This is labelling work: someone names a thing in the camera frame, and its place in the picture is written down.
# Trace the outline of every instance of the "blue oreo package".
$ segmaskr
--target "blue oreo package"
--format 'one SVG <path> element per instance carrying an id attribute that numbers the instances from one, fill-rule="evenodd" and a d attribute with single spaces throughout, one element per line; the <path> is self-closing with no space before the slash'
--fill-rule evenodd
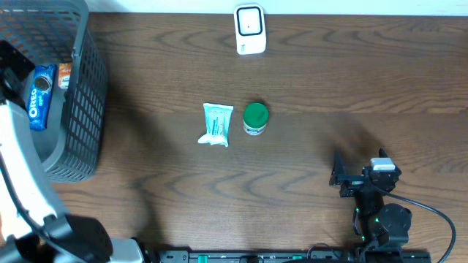
<path id="1" fill-rule="evenodd" d="M 40 132 L 47 128 L 55 73 L 56 65 L 36 66 L 34 71 L 28 103 L 29 127 L 34 131 Z"/>

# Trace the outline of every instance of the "small packet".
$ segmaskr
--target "small packet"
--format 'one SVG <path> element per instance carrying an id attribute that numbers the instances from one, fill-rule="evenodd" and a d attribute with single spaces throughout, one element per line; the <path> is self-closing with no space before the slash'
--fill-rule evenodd
<path id="1" fill-rule="evenodd" d="M 70 75 L 72 74 L 73 63 L 60 63 L 58 67 L 58 87 L 61 89 L 68 89 L 70 82 Z"/>
<path id="2" fill-rule="evenodd" d="M 56 65 L 36 66 L 34 71 L 28 103 L 29 127 L 34 131 L 40 132 L 47 127 L 55 72 Z"/>
<path id="3" fill-rule="evenodd" d="M 229 122 L 234 106 L 204 103 L 206 134 L 198 139 L 198 143 L 210 143 L 211 145 L 228 146 L 227 134 Z"/>

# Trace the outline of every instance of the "small jar with green lid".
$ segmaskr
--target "small jar with green lid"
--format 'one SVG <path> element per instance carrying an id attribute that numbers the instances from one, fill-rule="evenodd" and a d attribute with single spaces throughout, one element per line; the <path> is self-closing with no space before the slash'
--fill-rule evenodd
<path id="1" fill-rule="evenodd" d="M 270 113 L 265 105 L 252 103 L 244 112 L 244 130 L 250 135 L 259 135 L 265 131 Z"/>

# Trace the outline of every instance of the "white electronic device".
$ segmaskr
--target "white electronic device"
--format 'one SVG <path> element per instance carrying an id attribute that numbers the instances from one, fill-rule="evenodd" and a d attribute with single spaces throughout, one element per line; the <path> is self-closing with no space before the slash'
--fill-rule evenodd
<path id="1" fill-rule="evenodd" d="M 240 55 L 256 54 L 266 49 L 265 16 L 258 4 L 235 8 L 235 40 Z"/>

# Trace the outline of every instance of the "green lid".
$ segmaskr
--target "green lid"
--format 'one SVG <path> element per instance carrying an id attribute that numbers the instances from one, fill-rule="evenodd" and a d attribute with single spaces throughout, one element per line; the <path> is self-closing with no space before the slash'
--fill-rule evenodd
<path id="1" fill-rule="evenodd" d="M 270 113 L 265 105 L 252 103 L 247 106 L 244 112 L 244 121 L 248 126 L 257 129 L 263 127 L 268 122 L 269 116 Z"/>

